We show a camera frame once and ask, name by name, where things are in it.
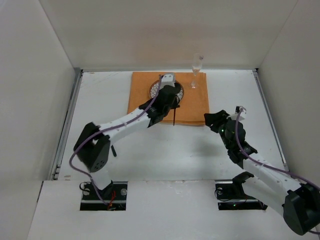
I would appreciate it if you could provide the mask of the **black slotted spoon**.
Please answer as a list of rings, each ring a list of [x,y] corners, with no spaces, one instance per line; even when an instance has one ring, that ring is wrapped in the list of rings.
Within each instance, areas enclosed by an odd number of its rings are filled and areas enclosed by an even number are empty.
[[[181,85],[176,82],[174,84],[174,89],[175,89],[175,97],[174,97],[174,100],[173,100],[173,103],[172,103],[172,109],[173,109],[173,126],[175,125],[176,123],[176,109],[180,107],[179,103],[180,103],[180,98],[179,98],[179,93],[181,91]]]

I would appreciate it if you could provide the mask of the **patterned ceramic plate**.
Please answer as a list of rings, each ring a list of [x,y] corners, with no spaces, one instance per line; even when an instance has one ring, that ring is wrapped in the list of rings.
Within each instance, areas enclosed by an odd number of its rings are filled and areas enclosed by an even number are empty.
[[[178,81],[176,81],[175,84],[180,86],[180,91],[177,94],[177,97],[181,101],[184,97],[184,88]],[[159,87],[159,80],[152,83],[152,85],[150,86],[150,88],[148,90],[148,96],[150,99],[155,97],[158,87]]]

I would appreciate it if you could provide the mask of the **orange cloth placemat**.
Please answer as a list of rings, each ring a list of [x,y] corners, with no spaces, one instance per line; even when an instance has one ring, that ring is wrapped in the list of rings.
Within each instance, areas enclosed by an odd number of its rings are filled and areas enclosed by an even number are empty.
[[[132,73],[127,113],[150,99],[151,87],[163,74],[163,72],[143,71]],[[176,81],[182,86],[183,98],[176,113],[171,110],[161,122],[203,126],[205,124],[204,114],[210,111],[207,75],[203,72],[197,75],[191,72],[175,72],[174,74]]]

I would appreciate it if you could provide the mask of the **clear wine glass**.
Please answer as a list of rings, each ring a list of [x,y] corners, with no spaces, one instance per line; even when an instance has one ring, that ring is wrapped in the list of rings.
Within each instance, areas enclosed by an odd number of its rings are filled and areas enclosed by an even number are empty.
[[[200,70],[202,69],[202,65],[203,65],[203,55],[201,55],[200,53],[196,53],[193,56],[193,61],[192,61],[192,73],[193,73],[193,79],[191,82],[191,88],[195,89],[197,87],[197,74],[200,72]]]

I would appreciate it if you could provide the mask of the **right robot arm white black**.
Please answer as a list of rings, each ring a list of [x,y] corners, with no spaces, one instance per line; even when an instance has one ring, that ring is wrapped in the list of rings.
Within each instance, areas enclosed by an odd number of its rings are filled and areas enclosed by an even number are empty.
[[[205,113],[205,125],[219,134],[229,159],[243,172],[233,178],[236,194],[261,201],[283,217],[297,235],[318,235],[320,188],[292,172],[272,166],[246,141],[242,120],[247,110],[237,106],[234,114],[225,110]]]

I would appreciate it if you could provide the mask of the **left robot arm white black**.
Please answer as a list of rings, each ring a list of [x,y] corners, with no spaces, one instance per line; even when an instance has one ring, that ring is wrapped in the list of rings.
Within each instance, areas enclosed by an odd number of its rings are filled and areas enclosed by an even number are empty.
[[[174,83],[173,86],[165,85],[157,91],[155,97],[113,123],[96,125],[90,122],[85,125],[73,147],[69,165],[89,177],[97,197],[102,202],[113,189],[113,181],[99,174],[108,162],[110,148],[118,140],[161,122],[170,110],[179,107],[180,91],[179,83]]]

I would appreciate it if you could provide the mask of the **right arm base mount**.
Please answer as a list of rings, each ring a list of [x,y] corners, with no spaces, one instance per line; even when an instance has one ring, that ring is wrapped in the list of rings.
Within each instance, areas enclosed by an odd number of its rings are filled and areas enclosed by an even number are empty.
[[[218,180],[215,182],[214,195],[217,199],[217,206],[220,211],[242,211],[261,210],[265,211],[268,206],[245,194],[242,184],[245,180],[253,178],[254,175],[242,172],[232,180]]]

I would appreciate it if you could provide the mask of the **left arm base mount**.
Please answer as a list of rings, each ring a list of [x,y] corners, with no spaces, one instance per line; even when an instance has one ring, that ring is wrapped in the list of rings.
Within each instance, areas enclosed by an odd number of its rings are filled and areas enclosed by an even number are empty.
[[[127,207],[128,182],[117,181],[97,195],[91,182],[81,182],[81,211],[125,211]]]

